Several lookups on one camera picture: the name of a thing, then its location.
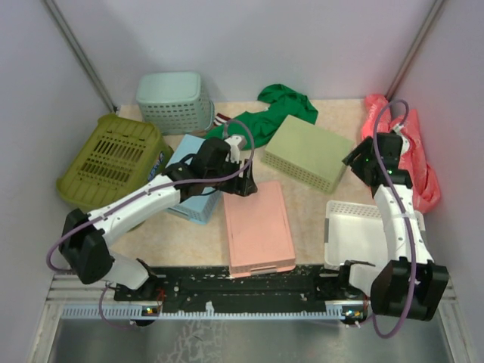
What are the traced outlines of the pink plastic basket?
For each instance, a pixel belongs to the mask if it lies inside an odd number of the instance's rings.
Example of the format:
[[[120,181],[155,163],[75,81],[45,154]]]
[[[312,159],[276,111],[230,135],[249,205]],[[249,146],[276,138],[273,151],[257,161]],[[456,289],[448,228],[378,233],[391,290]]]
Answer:
[[[291,271],[296,254],[279,181],[265,181],[249,197],[223,196],[233,278]]]

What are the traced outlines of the light blue shallow basket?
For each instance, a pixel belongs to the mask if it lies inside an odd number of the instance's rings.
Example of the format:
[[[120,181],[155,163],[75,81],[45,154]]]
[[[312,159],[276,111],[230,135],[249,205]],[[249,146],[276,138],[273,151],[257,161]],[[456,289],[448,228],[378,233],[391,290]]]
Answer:
[[[182,157],[185,157],[188,154],[195,154],[198,152],[202,143],[202,138],[193,135],[185,135],[175,149],[167,166],[179,162]],[[187,219],[188,221],[206,225],[211,219],[221,198],[222,193],[220,191],[215,191],[213,188],[206,188],[203,191],[202,196],[191,197],[183,203],[169,208],[166,211],[175,216]]]

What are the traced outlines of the light green plastic basket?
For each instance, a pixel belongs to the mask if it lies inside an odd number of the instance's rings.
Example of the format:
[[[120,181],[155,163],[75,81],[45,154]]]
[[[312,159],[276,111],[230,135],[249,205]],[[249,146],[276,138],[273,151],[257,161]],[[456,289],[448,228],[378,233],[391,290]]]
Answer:
[[[331,194],[354,142],[295,116],[287,116],[265,146],[262,162],[283,174]]]

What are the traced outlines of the white plastic basket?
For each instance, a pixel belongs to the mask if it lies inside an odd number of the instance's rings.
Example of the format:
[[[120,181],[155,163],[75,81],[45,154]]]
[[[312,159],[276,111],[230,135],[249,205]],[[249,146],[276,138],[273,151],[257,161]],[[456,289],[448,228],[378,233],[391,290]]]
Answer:
[[[331,200],[327,203],[324,267],[338,270],[347,261],[383,270],[389,258],[381,214],[376,206]]]

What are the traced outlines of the light blue laundry basket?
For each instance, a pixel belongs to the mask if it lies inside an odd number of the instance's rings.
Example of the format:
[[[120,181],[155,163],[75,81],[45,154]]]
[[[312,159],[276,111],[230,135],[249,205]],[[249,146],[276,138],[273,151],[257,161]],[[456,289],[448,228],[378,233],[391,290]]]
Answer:
[[[165,135],[204,132],[213,124],[213,102],[201,75],[193,71],[147,74],[135,100],[143,120]]]

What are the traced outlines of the olive green laundry basket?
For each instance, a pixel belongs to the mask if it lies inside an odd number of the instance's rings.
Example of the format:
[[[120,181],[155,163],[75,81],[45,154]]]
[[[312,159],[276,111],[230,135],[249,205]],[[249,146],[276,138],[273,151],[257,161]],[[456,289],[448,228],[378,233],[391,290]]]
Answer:
[[[151,123],[109,113],[56,181],[60,198],[84,213],[132,193],[160,174],[173,155]]]

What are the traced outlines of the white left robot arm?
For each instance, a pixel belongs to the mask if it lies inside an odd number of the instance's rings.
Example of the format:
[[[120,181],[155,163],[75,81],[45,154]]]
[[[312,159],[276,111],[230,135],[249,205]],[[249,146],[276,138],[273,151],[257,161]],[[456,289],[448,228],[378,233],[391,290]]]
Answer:
[[[252,160],[241,159],[242,135],[206,139],[195,154],[173,163],[146,185],[100,209],[75,209],[64,223],[60,254],[84,285],[98,281],[125,287],[147,300],[160,285],[141,259],[114,253],[110,246],[152,215],[199,197],[207,188],[247,197],[256,193]]]

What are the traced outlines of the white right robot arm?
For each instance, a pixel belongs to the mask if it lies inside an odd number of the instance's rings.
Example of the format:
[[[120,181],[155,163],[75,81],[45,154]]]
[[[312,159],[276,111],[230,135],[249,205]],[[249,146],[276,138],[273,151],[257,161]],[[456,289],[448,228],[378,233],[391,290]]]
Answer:
[[[412,180],[399,166],[402,137],[395,132],[368,136],[343,163],[370,189],[380,212],[386,251],[370,243],[370,255],[346,259],[338,291],[347,299],[367,295],[377,315],[429,321],[449,281],[448,269],[437,265],[420,232],[413,207]]]

